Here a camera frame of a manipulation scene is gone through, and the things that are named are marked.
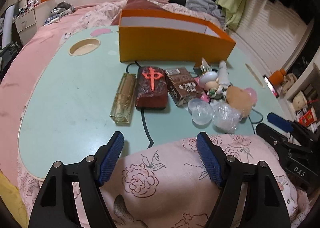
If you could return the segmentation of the pink floral quilt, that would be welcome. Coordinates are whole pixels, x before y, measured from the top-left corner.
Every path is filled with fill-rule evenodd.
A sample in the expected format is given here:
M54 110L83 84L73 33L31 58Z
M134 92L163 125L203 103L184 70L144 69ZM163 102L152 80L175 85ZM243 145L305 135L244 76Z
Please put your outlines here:
M271 166L287 204L292 227L308 215L313 201L296 188L279 164L275 150L256 135L213 135L213 144L240 161L265 160ZM219 189L210 181L187 135L120 159L111 180L102 189L117 227L203 227Z

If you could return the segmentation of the smartphone with lit screen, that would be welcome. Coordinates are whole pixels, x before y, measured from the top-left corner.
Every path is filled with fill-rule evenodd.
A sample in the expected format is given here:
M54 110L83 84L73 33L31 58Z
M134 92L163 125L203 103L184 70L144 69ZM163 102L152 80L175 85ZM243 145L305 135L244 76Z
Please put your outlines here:
M279 93L276 91L275 87L272 85L272 83L270 82L268 77L266 75L263 75L263 79L264 79L265 83L267 84L268 88L273 93L274 97L279 98Z

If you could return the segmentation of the maroon blanket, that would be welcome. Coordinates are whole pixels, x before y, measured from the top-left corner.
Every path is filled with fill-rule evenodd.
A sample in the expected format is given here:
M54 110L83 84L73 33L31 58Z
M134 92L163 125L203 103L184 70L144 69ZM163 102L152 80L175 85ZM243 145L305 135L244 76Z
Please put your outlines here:
M155 17L125 17L122 18L122 11L124 10L138 10L141 13L141 10L150 10L153 11L160 11L170 13L169 11L159 7L157 4L150 2L148 0L127 0L126 5L121 9L118 15L113 18L111 25L119 25L120 27L130 26L130 27L139 27L139 26L150 26L150 19L155 20Z

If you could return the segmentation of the dark red mahjong tile block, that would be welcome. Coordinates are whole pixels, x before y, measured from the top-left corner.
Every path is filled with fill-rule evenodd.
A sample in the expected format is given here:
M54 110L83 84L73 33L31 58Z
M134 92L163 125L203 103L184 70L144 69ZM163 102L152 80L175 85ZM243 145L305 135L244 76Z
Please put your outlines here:
M165 109L168 104L168 87L164 70L154 66L140 67L135 97L137 109Z

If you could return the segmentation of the silver cone keychain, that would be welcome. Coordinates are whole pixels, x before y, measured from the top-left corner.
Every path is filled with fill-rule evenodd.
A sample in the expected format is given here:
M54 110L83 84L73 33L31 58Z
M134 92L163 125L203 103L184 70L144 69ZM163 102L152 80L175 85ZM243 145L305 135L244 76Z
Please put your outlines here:
M200 61L196 62L194 65L194 72L197 75L202 75L205 72L212 71L212 67L207 63L204 58L201 58Z

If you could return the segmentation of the clear round plastic capsule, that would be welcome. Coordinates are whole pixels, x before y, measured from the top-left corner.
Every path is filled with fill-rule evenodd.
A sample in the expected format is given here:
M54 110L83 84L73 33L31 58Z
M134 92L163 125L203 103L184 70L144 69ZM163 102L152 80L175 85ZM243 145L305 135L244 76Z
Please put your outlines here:
M196 125L204 126L211 123L213 118L213 107L200 98L191 99L188 102L188 110Z

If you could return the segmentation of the chibi doll figurine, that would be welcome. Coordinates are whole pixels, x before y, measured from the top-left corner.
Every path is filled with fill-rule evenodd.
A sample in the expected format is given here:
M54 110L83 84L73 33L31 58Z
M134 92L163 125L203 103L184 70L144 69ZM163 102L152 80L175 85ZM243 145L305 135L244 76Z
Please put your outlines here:
M223 99L227 89L219 84L219 74L215 71L205 72L199 78L199 86L212 99Z

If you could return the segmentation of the pink heart jelly toy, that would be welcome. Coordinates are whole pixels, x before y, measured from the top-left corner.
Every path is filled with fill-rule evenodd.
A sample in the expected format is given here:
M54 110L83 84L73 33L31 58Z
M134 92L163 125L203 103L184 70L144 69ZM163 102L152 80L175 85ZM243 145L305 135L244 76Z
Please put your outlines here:
M249 94L251 102L252 102L252 106L255 106L258 101L256 91L253 88L245 88L244 91L246 91Z

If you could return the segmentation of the crumpled clear plastic wrap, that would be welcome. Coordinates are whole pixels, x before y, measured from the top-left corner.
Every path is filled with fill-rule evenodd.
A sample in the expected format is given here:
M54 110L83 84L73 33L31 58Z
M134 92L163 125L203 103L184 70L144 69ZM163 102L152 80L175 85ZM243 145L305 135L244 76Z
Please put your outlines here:
M219 103L214 107L213 125L225 133L234 133L241 120L241 112L228 103Z

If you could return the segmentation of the light green lap table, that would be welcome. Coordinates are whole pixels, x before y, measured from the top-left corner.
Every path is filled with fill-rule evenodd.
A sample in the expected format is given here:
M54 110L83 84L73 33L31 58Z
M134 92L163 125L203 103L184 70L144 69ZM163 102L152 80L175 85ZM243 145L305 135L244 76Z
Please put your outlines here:
M123 155L177 141L187 135L219 131L212 125L197 126L186 106L173 100L164 110L134 110L129 125L110 118L112 104L125 72L136 73L142 62L119 61L118 28L99 37L100 46L89 54L71 56L76 42L91 30L72 35L44 69L29 99L18 135L21 160L37 179L45 178L55 161L71 164L94 154L114 132L125 138Z

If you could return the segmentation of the grey clothes pile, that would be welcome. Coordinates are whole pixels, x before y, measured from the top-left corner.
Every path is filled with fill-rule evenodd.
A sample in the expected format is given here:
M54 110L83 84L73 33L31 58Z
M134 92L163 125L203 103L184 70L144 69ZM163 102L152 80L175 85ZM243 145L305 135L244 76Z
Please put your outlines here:
M225 12L213 0L187 0L186 8L192 11L204 12L215 17L221 24L225 23Z

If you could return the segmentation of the white drawer cabinet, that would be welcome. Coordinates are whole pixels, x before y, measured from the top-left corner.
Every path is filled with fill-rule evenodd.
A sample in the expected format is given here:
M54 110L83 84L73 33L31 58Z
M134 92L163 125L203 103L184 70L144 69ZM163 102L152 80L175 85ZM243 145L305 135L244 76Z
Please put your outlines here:
M36 17L33 10L20 15L14 20L20 41L26 45L37 32Z

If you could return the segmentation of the brown cigarette pack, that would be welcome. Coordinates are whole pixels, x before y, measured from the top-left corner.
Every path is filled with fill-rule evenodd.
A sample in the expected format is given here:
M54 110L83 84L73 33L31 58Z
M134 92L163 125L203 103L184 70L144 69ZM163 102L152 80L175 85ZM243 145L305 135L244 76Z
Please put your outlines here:
M182 106L203 94L203 90L185 67L166 69L165 79L176 106Z

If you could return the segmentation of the tan plush toy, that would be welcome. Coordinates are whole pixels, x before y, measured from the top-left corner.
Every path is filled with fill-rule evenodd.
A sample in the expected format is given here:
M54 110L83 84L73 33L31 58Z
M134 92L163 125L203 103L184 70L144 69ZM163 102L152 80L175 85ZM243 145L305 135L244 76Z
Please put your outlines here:
M252 99L247 91L236 86L229 86L225 101L232 108L238 110L243 118L248 117L252 110Z

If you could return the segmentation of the orange cardboard box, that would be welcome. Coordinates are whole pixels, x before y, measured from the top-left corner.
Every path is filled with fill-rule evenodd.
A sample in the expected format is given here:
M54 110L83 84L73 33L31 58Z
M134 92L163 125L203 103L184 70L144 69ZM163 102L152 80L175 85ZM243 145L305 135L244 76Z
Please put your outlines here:
M131 61L227 60L235 41L209 21L160 10L123 10L119 57Z

